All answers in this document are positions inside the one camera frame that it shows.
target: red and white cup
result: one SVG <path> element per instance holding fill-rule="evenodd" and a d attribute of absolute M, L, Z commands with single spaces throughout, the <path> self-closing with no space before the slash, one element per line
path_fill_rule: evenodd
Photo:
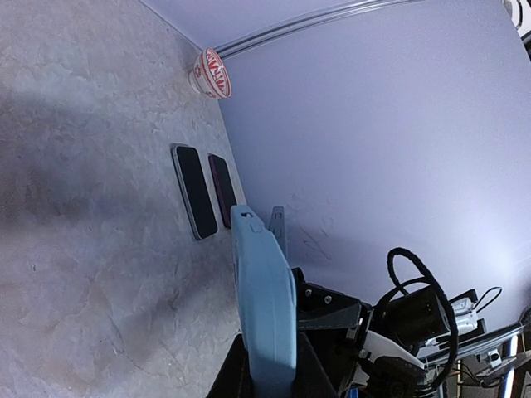
<path fill-rule="evenodd" d="M 210 98 L 220 100 L 232 95 L 227 69 L 220 56 L 212 48 L 207 48 L 199 54 L 193 70 L 188 75 L 188 80 L 194 91 Z"/>

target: smartphone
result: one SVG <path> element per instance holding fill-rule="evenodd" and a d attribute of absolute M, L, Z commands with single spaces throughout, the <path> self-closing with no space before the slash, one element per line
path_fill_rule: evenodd
<path fill-rule="evenodd" d="M 201 240 L 214 235 L 216 217 L 197 150 L 174 144 L 172 158 L 194 236 Z"/>
<path fill-rule="evenodd" d="M 216 187 L 217 202 L 222 213 L 223 225 L 231 228 L 231 207 L 236 205 L 236 196 L 232 188 L 231 174 L 224 159 L 216 156 L 208 156 L 212 179 Z"/>

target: black smartphone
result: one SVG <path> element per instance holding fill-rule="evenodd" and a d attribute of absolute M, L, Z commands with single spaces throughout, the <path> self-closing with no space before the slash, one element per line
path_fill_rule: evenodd
<path fill-rule="evenodd" d="M 217 202 L 222 213 L 223 225 L 231 228 L 231 207 L 236 205 L 236 196 L 232 188 L 231 174 L 224 159 L 209 155 L 208 162 L 212 171 L 212 179 L 216 187 Z"/>
<path fill-rule="evenodd" d="M 216 217 L 197 150 L 175 144 L 172 158 L 194 236 L 201 240 L 214 235 L 217 232 Z"/>

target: stone-patterned surface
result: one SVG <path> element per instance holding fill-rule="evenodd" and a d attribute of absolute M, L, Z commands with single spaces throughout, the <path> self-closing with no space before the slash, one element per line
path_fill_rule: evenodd
<path fill-rule="evenodd" d="M 230 234 L 208 178 L 220 232 L 193 239 L 169 145 L 236 169 L 197 51 L 135 0 L 0 9 L 0 396 L 205 396 L 239 325 Z"/>

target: dark red phone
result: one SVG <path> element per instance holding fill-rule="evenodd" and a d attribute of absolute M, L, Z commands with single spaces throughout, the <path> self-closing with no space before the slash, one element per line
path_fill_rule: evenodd
<path fill-rule="evenodd" d="M 210 163 L 212 179 L 216 187 L 217 202 L 222 213 L 223 225 L 226 228 L 231 228 L 231 207 L 236 205 L 236 197 L 227 162 L 216 155 L 209 155 L 208 162 Z"/>

